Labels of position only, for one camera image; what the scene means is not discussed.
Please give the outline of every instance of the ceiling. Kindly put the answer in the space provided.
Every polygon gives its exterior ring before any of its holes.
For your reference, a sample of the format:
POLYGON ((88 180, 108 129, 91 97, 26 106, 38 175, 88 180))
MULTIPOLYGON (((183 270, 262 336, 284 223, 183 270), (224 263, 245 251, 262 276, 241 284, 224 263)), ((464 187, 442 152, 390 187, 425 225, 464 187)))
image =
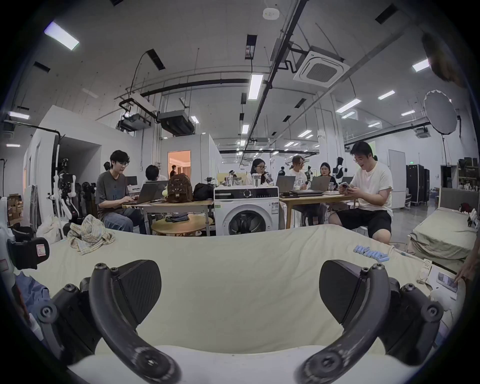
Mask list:
MULTIPOLYGON (((384 24, 378 24, 375 18, 390 3, 309 1, 291 41, 303 49, 313 45, 336 51, 352 66, 410 22, 398 11, 384 24)), ((138 60, 146 50, 154 48, 165 69, 159 71, 145 55, 133 80, 134 89, 141 88, 141 92, 188 81, 248 79, 251 63, 244 57, 247 34, 258 35, 252 69, 267 77, 274 43, 294 4, 294 0, 124 0, 114 7, 109 0, 79 1, 55 20, 80 41, 79 45, 70 51, 52 38, 41 36, 17 89, 15 104, 30 109, 27 113, 33 124, 40 123, 51 105, 57 105, 114 127, 121 115, 118 97, 130 87, 138 60), (266 6, 278 8, 280 18, 265 20, 262 11, 266 6), (33 67, 34 61, 51 70, 46 73, 33 67)), ((430 68, 418 73, 413 70, 412 64, 425 58, 421 35, 418 26, 407 27, 403 36, 359 68, 351 82, 345 81, 334 90, 339 105, 354 97, 362 100, 351 118, 341 120, 344 136, 358 136, 423 117, 423 97, 432 89, 442 90, 456 108, 464 108, 468 100, 465 90, 444 83, 430 68), (392 89, 394 95, 377 99, 392 89), (416 113, 401 116, 411 109, 416 113), (381 125, 368 128, 377 121, 381 125)), ((290 71, 278 71, 254 136, 272 137, 272 132, 283 131, 288 126, 283 122, 286 115, 292 116, 291 122, 315 95, 324 91, 294 81, 293 76, 290 71), (307 101, 295 109, 301 98, 307 101)), ((183 108, 179 98, 184 97, 191 106, 186 112, 200 121, 197 133, 210 134, 220 149, 235 149, 242 112, 240 95, 247 90, 247 85, 238 84, 204 86, 186 93, 181 89, 162 97, 150 96, 150 101, 159 108, 175 110, 183 108)), ((244 123, 253 122, 258 103, 249 101, 243 106, 244 123)), ((290 134, 297 137, 305 127, 316 129, 314 109, 306 114, 306 121, 297 121, 277 145, 282 146, 290 134)), ((312 139, 302 140, 302 149, 312 150, 316 144, 315 137, 312 139)))

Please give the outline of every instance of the bed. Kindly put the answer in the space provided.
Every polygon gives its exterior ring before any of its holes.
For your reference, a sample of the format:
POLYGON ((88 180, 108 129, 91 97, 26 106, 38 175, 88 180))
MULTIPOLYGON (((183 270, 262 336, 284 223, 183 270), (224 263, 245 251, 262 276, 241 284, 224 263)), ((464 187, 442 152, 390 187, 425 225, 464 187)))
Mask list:
MULTIPOLYGON (((357 244, 389 254, 389 276, 415 282, 422 261, 347 229, 321 225, 237 236, 175 238, 117 232, 116 240, 81 256, 66 241, 31 276, 53 296, 79 285, 99 262, 109 267, 137 259, 156 261, 162 276, 158 302, 137 328, 152 345, 210 352, 257 353, 328 345, 342 334, 320 299, 320 268, 329 259, 360 266, 375 260, 353 252, 357 244)), ((418 285, 425 294, 429 289, 418 285)), ((379 340, 371 352, 383 353, 379 340)), ((111 353, 103 340, 96 354, 111 353)))
POLYGON ((457 272, 477 237, 467 218, 458 210, 438 208, 409 234, 407 252, 457 272))

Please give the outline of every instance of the wooden table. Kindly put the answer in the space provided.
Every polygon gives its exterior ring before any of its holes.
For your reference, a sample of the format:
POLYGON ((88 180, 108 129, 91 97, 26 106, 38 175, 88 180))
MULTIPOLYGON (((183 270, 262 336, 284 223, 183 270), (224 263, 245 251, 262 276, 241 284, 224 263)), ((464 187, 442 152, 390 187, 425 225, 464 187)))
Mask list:
POLYGON ((188 221, 179 221, 178 223, 171 223, 165 219, 161 219, 152 224, 152 230, 156 233, 164 235, 179 235, 184 233, 194 233, 206 227, 205 218, 203 215, 188 215, 188 221))
POLYGON ((142 203, 142 204, 124 204, 123 208, 140 209, 144 215, 145 229, 150 234, 150 226, 148 225, 148 215, 157 213, 204 213, 205 228, 207 236, 210 236, 210 222, 208 213, 212 210, 213 200, 192 201, 191 203, 142 203))
POLYGON ((285 229, 290 229, 290 222, 292 220, 292 207, 294 205, 307 205, 307 204, 320 204, 320 203, 339 203, 342 201, 353 200, 353 207, 357 202, 356 199, 351 196, 345 195, 322 195, 322 196, 304 196, 304 197, 280 197, 281 202, 287 205, 287 224, 285 229))

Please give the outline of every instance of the hand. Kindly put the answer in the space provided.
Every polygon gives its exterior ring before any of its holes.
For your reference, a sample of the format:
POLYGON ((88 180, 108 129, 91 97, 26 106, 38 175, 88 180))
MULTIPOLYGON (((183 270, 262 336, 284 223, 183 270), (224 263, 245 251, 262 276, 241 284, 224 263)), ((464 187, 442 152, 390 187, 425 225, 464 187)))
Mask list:
POLYGON ((359 199, 363 196, 363 191, 359 187, 348 187, 346 194, 348 196, 352 196, 356 199, 359 199))

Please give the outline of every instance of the crumpled cloth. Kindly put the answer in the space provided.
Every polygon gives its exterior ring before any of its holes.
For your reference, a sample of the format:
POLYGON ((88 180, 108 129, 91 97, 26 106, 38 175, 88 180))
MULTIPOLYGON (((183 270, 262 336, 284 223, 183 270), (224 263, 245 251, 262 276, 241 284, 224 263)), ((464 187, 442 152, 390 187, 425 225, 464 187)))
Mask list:
POLYGON ((113 233, 108 232, 103 223, 92 215, 88 215, 82 225, 70 224, 67 241, 76 248, 80 255, 93 252, 104 244, 115 241, 113 233))

